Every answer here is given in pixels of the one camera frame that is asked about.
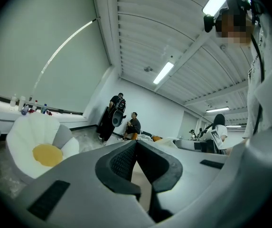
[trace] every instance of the white couch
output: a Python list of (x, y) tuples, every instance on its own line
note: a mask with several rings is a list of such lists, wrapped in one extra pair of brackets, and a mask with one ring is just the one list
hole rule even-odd
[(7, 135), (6, 145), (14, 171), (25, 183), (52, 168), (33, 157), (32, 150), (42, 143), (61, 149), (63, 160), (79, 153), (78, 140), (55, 117), (37, 112), (19, 117)]

